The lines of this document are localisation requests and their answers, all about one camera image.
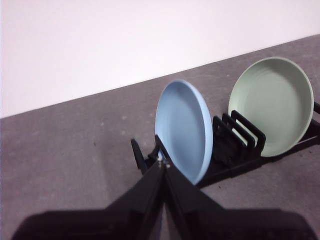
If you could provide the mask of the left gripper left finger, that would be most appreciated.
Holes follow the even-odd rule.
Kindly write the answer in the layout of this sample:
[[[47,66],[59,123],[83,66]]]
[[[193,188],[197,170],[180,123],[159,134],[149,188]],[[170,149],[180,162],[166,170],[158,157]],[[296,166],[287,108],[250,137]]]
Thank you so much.
[[[165,167],[155,163],[126,193],[104,209],[56,210],[27,217],[14,240],[148,239],[163,207]]]

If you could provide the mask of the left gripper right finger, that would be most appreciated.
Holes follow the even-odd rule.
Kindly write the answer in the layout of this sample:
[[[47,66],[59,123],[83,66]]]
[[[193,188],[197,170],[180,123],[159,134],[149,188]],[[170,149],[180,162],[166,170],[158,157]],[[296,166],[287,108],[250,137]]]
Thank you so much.
[[[167,206],[183,240],[315,240],[300,214],[280,209],[226,209],[175,167],[165,170]]]

